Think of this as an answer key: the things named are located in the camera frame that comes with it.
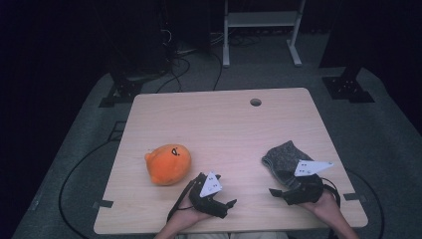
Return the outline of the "white metal stand frame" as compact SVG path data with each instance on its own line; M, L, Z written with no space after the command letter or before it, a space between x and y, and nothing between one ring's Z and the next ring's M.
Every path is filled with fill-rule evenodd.
M229 11L228 0L225 0L222 65L224 67L230 66L230 29L260 27L292 27L293 33L291 38L287 40L287 46L290 51L294 65L296 67L300 67L303 63L296 48L296 41L302 23L306 2L307 0L300 0L299 7L295 11L232 13Z

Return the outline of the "person's right hand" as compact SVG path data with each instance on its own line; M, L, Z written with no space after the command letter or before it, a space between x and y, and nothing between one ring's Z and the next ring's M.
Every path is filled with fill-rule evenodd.
M332 226L332 222L335 219L337 204L334 196L330 192L324 191L317 202L301 203L300 207L309 211L328 227Z

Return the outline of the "orange plush toy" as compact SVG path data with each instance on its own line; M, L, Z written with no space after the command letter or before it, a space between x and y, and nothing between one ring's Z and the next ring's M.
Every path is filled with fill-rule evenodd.
M144 156L150 181L156 185L172 185L190 171L190 151L181 144L166 144Z

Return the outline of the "black stand base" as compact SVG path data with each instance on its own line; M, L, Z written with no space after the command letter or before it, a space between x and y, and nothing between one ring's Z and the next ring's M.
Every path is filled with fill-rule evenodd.
M100 108L112 108L116 104L130 104L141 92L143 82L131 81L125 76L112 76L112 86L102 98Z
M346 67L340 76L323 77L322 81L334 100L348 100L350 103L373 103L374 99L357 81L360 67Z

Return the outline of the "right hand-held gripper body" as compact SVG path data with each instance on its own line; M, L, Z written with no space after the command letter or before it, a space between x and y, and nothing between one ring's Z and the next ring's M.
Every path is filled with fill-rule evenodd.
M332 162L301 159L294 170L297 185L283 193L285 201L289 205L317 202L326 189L318 173L330 167Z

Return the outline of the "grey cloth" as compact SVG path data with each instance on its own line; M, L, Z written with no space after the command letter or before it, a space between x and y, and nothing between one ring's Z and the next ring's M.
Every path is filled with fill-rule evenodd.
M296 148L291 140L279 146L273 147L262 157L262 163L269 168L270 172L278 182L279 170L286 170L295 173L301 160L312 159L307 154ZM300 185L301 183L296 179L296 185L294 187L287 188L295 189Z

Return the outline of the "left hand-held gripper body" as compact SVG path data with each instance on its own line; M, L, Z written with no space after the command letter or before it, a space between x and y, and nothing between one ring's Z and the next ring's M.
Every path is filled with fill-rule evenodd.
M212 171L208 174L200 173L190 189L189 200L197 211L225 218L230 209L229 204L214 199L214 196L223 189L219 178L220 175Z

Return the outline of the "black floor tape outline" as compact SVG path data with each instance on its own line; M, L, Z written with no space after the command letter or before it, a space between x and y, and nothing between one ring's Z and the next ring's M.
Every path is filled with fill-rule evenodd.
M120 141L122 136L123 136L123 132L126 126L126 122L124 120L118 120L114 123L107 140L108 141Z

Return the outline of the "person's left hand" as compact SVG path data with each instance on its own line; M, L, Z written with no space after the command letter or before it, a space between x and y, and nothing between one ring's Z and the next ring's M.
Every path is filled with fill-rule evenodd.
M170 220L166 223L166 228L172 234L188 229L200 221L209 219L210 215L200 212L193 207L183 210L176 210Z

